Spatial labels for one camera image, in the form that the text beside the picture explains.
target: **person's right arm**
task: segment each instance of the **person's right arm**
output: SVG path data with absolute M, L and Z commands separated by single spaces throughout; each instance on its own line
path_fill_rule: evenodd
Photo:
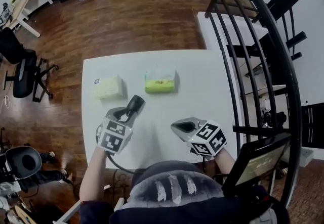
M 235 160 L 226 151 L 226 149 L 221 149 L 221 151 L 214 157 L 216 164 L 218 165 L 221 173 L 228 174 L 231 172 Z

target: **person's leg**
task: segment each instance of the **person's leg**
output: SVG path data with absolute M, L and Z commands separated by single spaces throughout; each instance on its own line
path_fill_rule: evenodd
M 23 191 L 28 190 L 31 187 L 39 186 L 53 181 L 60 181 L 63 178 L 66 178 L 67 172 L 65 169 L 52 170 L 52 171 L 38 171 L 36 174 L 32 175 L 29 178 L 19 180 L 20 188 Z
M 50 163 L 54 161 L 55 153 L 53 151 L 46 152 L 46 153 L 40 153 L 40 158 L 42 159 L 42 163 Z

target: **metal rack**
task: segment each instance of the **metal rack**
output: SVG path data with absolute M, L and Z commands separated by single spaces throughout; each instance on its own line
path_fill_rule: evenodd
M 301 135 L 302 135 L 302 112 L 301 112 L 301 102 L 300 102 L 300 96 L 299 96 L 299 89 L 298 89 L 298 83 L 297 78 L 295 74 L 295 70 L 293 67 L 292 57 L 289 53 L 288 47 L 293 48 L 293 56 L 295 56 L 294 52 L 294 46 L 299 43 L 300 41 L 304 40 L 306 38 L 305 33 L 301 32 L 297 35 L 295 35 L 295 27 L 294 27 L 294 17 L 292 12 L 292 6 L 298 1 L 298 0 L 270 0 L 268 4 L 265 3 L 264 0 L 245 0 L 250 2 L 250 6 L 246 6 L 242 4 L 242 0 L 234 0 L 235 4 L 230 4 L 226 0 L 211 0 L 206 13 L 205 17 L 210 18 L 212 26 L 214 28 L 220 49 L 223 54 L 223 59 L 225 63 L 225 68 L 227 72 L 227 77 L 229 81 L 229 87 L 232 97 L 232 103 L 233 103 L 233 110 L 234 110 L 234 121 L 235 126 L 233 127 L 233 131 L 236 133 L 236 139 L 237 139 L 237 152 L 239 153 L 241 144 L 240 144 L 240 133 L 246 134 L 247 142 L 251 141 L 251 135 L 258 136 L 259 139 L 262 139 L 263 137 L 271 137 L 272 135 L 275 135 L 277 133 L 281 133 L 283 131 L 288 131 L 292 135 L 291 140 L 291 148 L 290 148 L 290 160 L 289 160 L 289 171 L 286 178 L 285 187 L 283 189 L 283 193 L 281 196 L 281 201 L 285 204 L 285 206 L 288 206 L 294 186 L 297 179 L 297 173 L 298 173 L 298 166 L 299 166 L 299 157 L 300 157 L 300 150 L 301 150 Z M 232 23 L 232 26 L 234 28 L 234 31 L 238 37 L 239 40 L 239 46 L 233 45 L 233 42 L 230 38 L 228 29 L 226 28 L 226 25 L 224 23 L 223 17 L 220 12 L 219 5 L 222 5 L 225 9 L 227 15 L 229 16 L 229 19 Z M 253 46 L 246 46 L 244 39 L 242 37 L 242 34 L 239 30 L 239 27 L 235 21 L 233 11 L 230 7 L 237 7 L 241 13 L 241 16 L 244 18 L 248 29 L 252 35 L 254 45 Z M 257 15 L 254 18 L 250 18 L 251 16 L 248 16 L 247 11 L 253 11 L 257 13 Z M 292 35 L 293 37 L 291 39 L 288 38 L 288 30 L 287 30 L 287 24 L 285 19 L 285 13 L 289 11 L 291 20 L 292 20 Z M 244 116 L 244 122 L 245 126 L 239 125 L 238 118 L 240 115 L 238 115 L 237 110 L 237 101 L 234 93 L 234 86 L 233 86 L 233 80 L 230 75 L 229 66 L 227 59 L 226 59 L 226 53 L 225 53 L 225 47 L 222 44 L 220 33 L 218 32 L 218 29 L 216 27 L 215 20 L 212 16 L 212 13 L 216 13 L 219 19 L 219 23 L 223 29 L 225 38 L 227 40 L 227 49 L 229 52 L 230 57 L 233 58 L 234 67 L 237 75 L 237 82 L 239 86 L 239 92 L 240 92 L 240 99 L 242 102 L 242 110 L 243 110 L 243 116 Z M 277 20 L 279 18 L 282 18 L 283 25 L 285 28 L 285 34 L 287 40 L 284 41 L 277 29 Z M 260 40 L 258 39 L 254 24 L 256 22 L 260 21 L 261 25 L 263 27 L 266 27 L 268 29 L 268 34 L 265 35 Z M 250 126 L 250 119 L 249 119 L 249 112 L 248 112 L 248 106 L 247 106 L 247 99 L 246 99 L 246 93 L 243 85 L 242 75 L 240 72 L 237 55 L 238 53 L 242 54 L 242 57 L 245 58 L 245 62 L 248 68 L 248 75 L 251 81 L 252 91 L 253 91 L 253 97 L 254 97 L 254 105 L 256 108 L 256 118 L 257 118 L 257 127 L 251 127 Z M 273 122 L 273 128 L 263 128 L 262 127 L 262 117 L 261 117 L 261 107 L 260 107 L 260 101 L 258 96 L 258 89 L 256 85 L 256 80 L 253 72 L 253 68 L 251 65 L 251 59 L 250 56 L 257 56 L 260 58 L 261 65 L 263 68 L 267 89 L 269 93 L 269 101 L 270 101 L 270 107 L 271 107 L 271 115 L 272 115 L 272 122 Z M 277 70 L 275 67 L 269 68 L 271 64 L 276 63 L 278 66 L 278 70 L 282 74 L 282 79 L 286 85 L 285 92 L 287 93 L 287 103 L 289 108 L 289 129 L 282 129 L 278 127 L 277 124 L 277 108 L 275 104 L 275 94 L 273 91 L 273 83 L 272 83 L 272 74 L 275 70 Z M 272 174 L 272 179 L 269 182 L 269 188 L 268 191 L 272 192 L 273 184 L 275 180 L 275 173 Z

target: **table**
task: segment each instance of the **table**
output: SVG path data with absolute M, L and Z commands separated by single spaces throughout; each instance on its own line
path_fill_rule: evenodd
M 36 37 L 40 37 L 41 34 L 39 32 L 37 32 L 36 30 L 34 30 L 31 26 L 29 26 L 24 21 L 24 19 L 26 19 L 26 20 L 29 19 L 28 16 L 27 16 L 27 14 L 24 12 L 24 8 L 25 8 L 26 4 L 28 3 L 28 1 L 29 0 L 21 0 L 17 4 L 15 4 L 14 12 L 12 14 L 12 21 L 11 22 L 7 22 L 5 27 L 13 28 L 16 25 L 16 23 L 18 22 L 27 31 L 31 32 Z
M 145 93 L 144 74 L 157 66 L 176 69 L 177 92 Z M 128 98 L 93 99 L 94 81 L 117 74 L 125 83 Z M 121 166 L 145 168 L 165 160 L 201 162 L 203 158 L 190 153 L 190 148 L 170 128 L 173 122 L 187 117 L 212 119 L 221 124 L 227 138 L 226 149 L 237 158 L 233 107 L 220 50 L 140 52 L 84 60 L 82 122 L 88 163 L 96 147 L 97 126 L 109 109 L 125 107 L 133 95 L 139 95 L 146 103 L 135 120 L 131 141 L 114 156 Z M 108 160 L 106 168 L 116 167 Z

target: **black office chair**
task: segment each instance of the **black office chair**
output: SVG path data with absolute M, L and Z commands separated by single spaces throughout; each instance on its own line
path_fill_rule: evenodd
M 58 70 L 59 67 L 57 65 L 52 65 L 41 72 L 42 63 L 45 63 L 46 60 L 41 58 L 38 66 L 36 66 L 36 52 L 33 50 L 26 50 L 18 41 L 12 30 L 7 27 L 0 32 L 0 53 L 11 64 L 17 64 L 14 76 L 7 76 L 8 72 L 6 71 L 3 80 L 3 90 L 6 89 L 6 83 L 8 81 L 13 81 L 14 97 L 24 98 L 33 93 L 33 102 L 40 102 L 40 98 L 35 97 L 37 87 L 40 85 L 46 94 L 48 94 L 49 98 L 53 98 L 53 94 L 47 90 L 42 82 L 42 77 L 53 68 Z

